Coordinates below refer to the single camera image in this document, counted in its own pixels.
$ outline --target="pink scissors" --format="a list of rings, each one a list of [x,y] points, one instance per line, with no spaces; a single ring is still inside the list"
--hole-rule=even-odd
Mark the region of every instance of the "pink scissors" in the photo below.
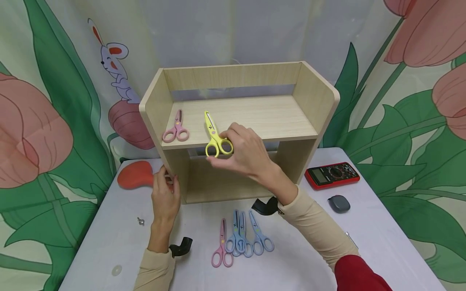
[[[162,140],[166,143],[172,142],[176,139],[178,139],[180,142],[184,142],[189,138],[189,131],[182,127],[181,125],[183,124],[183,112],[181,109],[178,109],[178,112],[176,113],[175,117],[175,126],[172,127],[171,129],[167,130],[164,132],[164,135],[162,136]]]
[[[225,251],[225,237],[226,237],[226,221],[224,218],[222,218],[222,224],[220,225],[220,247],[215,251],[213,252],[213,255],[212,255],[212,266],[214,268],[218,268],[220,267],[220,265],[222,264],[223,262],[223,265],[227,268],[231,267],[233,265],[233,255],[232,254],[229,254]],[[213,258],[215,257],[215,255],[219,255],[220,256],[220,260],[219,260],[219,263],[218,264],[215,264],[213,262]],[[231,263],[228,264],[226,262],[226,259],[225,257],[227,255],[230,255],[231,257]]]

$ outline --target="yellow scissors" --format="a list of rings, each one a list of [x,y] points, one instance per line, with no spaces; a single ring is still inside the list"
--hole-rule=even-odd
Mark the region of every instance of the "yellow scissors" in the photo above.
[[[231,155],[233,152],[233,144],[231,141],[229,141],[226,138],[221,138],[219,134],[217,133],[217,128],[215,127],[215,123],[213,123],[212,117],[209,114],[209,111],[204,111],[204,118],[206,120],[206,126],[207,130],[209,131],[210,134],[210,141],[206,145],[206,156],[209,156],[209,153],[207,150],[209,147],[214,147],[215,148],[215,157],[219,156],[219,152],[221,152],[224,155]],[[227,143],[230,147],[229,151],[225,151],[222,145]]]

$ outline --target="beige sleeve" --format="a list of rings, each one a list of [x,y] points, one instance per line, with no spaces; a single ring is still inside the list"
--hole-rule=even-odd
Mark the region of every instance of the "beige sleeve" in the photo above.
[[[336,262],[346,255],[358,255],[357,247],[330,215],[305,191],[298,187],[296,199],[283,206],[278,203],[282,217],[297,228],[312,247],[329,264],[332,271]]]
[[[174,270],[175,259],[171,256],[171,250],[168,250],[166,254],[161,254],[146,249],[134,290],[168,291]]]

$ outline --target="black bracket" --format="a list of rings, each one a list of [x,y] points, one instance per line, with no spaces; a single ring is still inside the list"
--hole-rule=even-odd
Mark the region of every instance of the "black bracket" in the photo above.
[[[189,253],[191,249],[192,238],[184,237],[180,245],[171,244],[169,246],[172,257],[180,257]]]
[[[251,208],[261,215],[272,215],[278,211],[278,200],[276,197],[272,197],[265,204],[261,200],[256,199]]]

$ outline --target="digital multimeter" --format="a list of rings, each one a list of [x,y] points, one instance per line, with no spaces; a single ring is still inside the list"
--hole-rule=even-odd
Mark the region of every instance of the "digital multimeter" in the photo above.
[[[309,168],[304,176],[315,190],[355,183],[360,179],[358,173],[347,162]]]

